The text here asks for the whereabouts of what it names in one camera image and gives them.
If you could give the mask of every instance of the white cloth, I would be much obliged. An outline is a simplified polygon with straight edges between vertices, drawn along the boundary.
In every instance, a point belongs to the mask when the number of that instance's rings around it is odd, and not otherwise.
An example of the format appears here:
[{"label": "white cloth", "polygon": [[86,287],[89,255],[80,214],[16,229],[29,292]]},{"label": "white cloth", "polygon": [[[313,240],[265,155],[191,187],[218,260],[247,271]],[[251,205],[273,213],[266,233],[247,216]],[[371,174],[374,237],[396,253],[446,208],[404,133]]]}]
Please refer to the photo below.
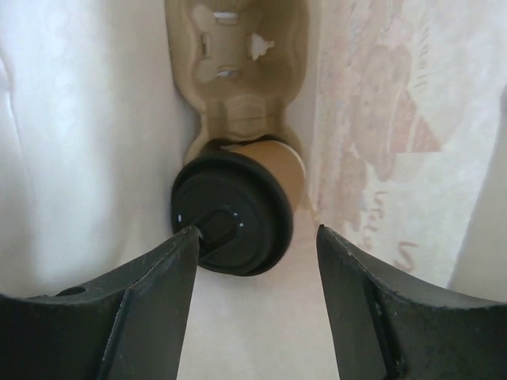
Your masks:
[{"label": "white cloth", "polygon": [[0,292],[55,293],[170,236],[194,135],[163,2],[0,2]]}]

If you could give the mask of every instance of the cardboard cup holder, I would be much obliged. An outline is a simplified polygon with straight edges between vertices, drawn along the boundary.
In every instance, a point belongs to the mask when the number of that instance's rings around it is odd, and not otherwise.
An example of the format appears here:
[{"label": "cardboard cup holder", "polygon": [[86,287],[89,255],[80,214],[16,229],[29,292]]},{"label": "cardboard cup holder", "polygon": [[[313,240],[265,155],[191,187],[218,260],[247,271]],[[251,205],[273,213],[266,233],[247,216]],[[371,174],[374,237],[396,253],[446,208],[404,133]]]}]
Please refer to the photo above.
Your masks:
[{"label": "cardboard cup holder", "polygon": [[199,112],[188,163],[212,140],[271,135],[301,153],[285,109],[307,68],[307,0],[166,0],[173,76]]}]

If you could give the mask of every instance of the white surface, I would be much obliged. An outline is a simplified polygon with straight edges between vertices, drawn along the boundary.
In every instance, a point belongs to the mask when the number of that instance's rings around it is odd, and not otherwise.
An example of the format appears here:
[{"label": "white surface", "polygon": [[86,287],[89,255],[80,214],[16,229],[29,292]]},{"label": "white surface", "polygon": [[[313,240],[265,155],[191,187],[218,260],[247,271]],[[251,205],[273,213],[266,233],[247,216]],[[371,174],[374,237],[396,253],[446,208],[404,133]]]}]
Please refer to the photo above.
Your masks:
[{"label": "white surface", "polygon": [[162,2],[0,2],[0,292],[52,294],[169,237],[192,113]]},{"label": "white surface", "polygon": [[475,205],[450,288],[475,297],[507,302],[507,87],[501,98],[497,145],[482,193]]},{"label": "white surface", "polygon": [[178,380],[337,380],[313,220],[270,272],[251,279],[197,273]]},{"label": "white surface", "polygon": [[318,55],[321,40],[322,0],[308,2],[310,11],[307,76],[298,97],[287,107],[287,124],[299,137],[303,160],[309,164],[314,144],[318,89]]}]

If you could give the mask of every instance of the black plastic lid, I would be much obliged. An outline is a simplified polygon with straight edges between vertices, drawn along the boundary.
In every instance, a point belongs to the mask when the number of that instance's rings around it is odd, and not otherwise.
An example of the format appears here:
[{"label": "black plastic lid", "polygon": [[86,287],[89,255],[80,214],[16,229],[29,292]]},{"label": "black plastic lid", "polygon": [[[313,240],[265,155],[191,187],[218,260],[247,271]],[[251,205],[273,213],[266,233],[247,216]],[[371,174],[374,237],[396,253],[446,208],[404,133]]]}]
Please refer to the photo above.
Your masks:
[{"label": "black plastic lid", "polygon": [[188,164],[174,183],[171,203],[174,232],[199,228],[199,264],[214,272],[267,272],[292,239],[292,210],[283,189],[241,154],[220,151]]}]

